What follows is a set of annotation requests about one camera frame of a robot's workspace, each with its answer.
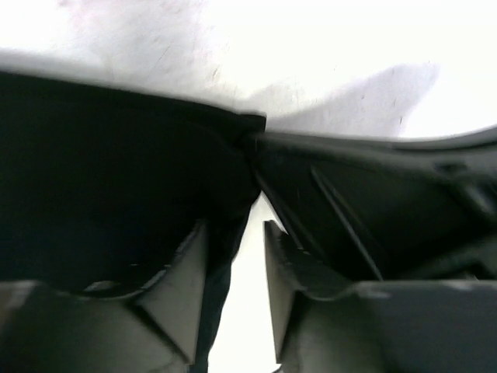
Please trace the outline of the black underwear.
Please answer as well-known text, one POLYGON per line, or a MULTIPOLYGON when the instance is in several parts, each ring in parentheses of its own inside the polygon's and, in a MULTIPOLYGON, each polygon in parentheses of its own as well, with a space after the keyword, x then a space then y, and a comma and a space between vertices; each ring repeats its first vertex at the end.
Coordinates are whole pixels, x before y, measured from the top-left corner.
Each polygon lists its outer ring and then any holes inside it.
POLYGON ((1 284, 136 291, 208 230, 196 358, 205 372, 260 189, 242 142, 266 128, 175 98, 1 75, 1 284))

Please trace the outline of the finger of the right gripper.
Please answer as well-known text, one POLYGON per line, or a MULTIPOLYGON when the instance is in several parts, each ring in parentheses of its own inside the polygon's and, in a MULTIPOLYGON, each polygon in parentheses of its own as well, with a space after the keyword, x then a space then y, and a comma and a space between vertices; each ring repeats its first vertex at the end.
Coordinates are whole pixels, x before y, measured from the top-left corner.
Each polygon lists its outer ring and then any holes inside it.
POLYGON ((297 247, 352 281, 496 277, 496 131, 435 141, 252 134, 297 247))

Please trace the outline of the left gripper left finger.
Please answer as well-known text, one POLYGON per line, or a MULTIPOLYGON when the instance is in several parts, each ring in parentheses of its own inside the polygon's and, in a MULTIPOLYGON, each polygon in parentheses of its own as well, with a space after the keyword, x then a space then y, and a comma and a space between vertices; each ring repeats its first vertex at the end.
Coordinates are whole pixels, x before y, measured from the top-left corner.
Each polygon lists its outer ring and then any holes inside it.
POLYGON ((3 372, 184 372, 196 358, 208 230, 127 294, 73 295, 36 281, 1 285, 3 372))

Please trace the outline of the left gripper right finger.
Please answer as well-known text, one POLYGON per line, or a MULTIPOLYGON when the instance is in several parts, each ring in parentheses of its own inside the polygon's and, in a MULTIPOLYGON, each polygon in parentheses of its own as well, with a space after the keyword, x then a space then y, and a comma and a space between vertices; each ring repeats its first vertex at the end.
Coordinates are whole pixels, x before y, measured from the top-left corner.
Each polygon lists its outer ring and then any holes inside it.
POLYGON ((494 372, 496 265, 489 237, 399 281, 351 282, 264 224, 276 360, 285 372, 494 372))

